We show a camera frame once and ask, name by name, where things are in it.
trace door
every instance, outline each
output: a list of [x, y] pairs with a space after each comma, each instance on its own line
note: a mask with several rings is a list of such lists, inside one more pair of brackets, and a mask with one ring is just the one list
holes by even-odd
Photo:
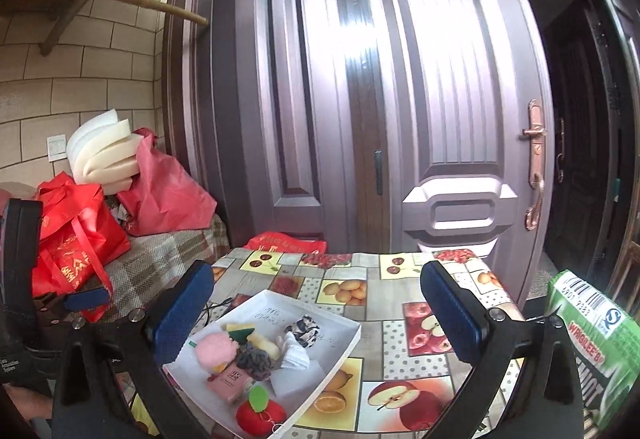
[[246, 163], [257, 233], [322, 239], [345, 252], [354, 251], [355, 186], [332, 1], [236, 0], [238, 159]]
[[616, 116], [609, 64], [587, 0], [576, 0], [545, 30], [544, 41], [559, 125], [545, 250], [559, 271], [587, 278], [603, 251], [618, 167]]
[[[548, 217], [544, 180], [553, 152], [552, 138], [539, 135], [534, 147], [523, 135], [532, 100], [537, 122], [553, 130], [529, 3], [371, 2], [392, 170], [392, 250], [471, 247], [523, 301], [542, 247], [536, 239]], [[527, 229], [531, 207], [538, 225]]]

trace wall socket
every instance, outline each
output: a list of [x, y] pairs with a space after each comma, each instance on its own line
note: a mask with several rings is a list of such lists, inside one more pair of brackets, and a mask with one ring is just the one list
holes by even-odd
[[50, 163], [66, 158], [66, 136], [64, 134], [47, 138], [47, 156]]

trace blue gripper pad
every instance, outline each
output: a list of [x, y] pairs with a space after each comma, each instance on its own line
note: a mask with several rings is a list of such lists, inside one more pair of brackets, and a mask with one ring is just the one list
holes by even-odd
[[441, 263], [434, 260], [422, 267], [420, 288], [458, 359], [477, 365], [482, 353], [482, 334], [486, 334], [482, 329], [484, 307], [479, 300], [468, 289], [460, 288]]
[[210, 264], [196, 260], [174, 287], [160, 295], [145, 324], [156, 364], [171, 363], [178, 356], [213, 286]]

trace screw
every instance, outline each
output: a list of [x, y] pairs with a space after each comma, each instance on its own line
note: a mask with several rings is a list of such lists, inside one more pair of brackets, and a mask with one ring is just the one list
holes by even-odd
[[86, 324], [86, 320], [81, 316], [78, 316], [71, 322], [71, 327], [73, 327], [77, 331], [78, 329], [84, 327], [84, 324]]
[[129, 318], [130, 322], [140, 322], [145, 317], [145, 310], [138, 307], [137, 309], [132, 309], [129, 311], [127, 318]]
[[489, 310], [489, 316], [492, 318], [492, 320], [495, 320], [496, 322], [502, 322], [503, 320], [505, 320], [505, 318], [507, 318], [507, 313], [505, 313], [500, 308], [492, 307]]
[[556, 329], [562, 329], [562, 325], [564, 324], [562, 322], [562, 319], [559, 316], [555, 315], [555, 314], [552, 314], [549, 317], [549, 321], [551, 322], [551, 325], [553, 327], [555, 327]]

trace white cloth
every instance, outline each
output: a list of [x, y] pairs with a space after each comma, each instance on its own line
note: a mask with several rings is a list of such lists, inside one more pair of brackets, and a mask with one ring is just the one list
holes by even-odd
[[278, 348], [282, 352], [282, 369], [293, 369], [295, 371], [306, 371], [309, 368], [309, 355], [305, 348], [296, 341], [293, 333], [285, 333], [284, 338], [278, 336]]

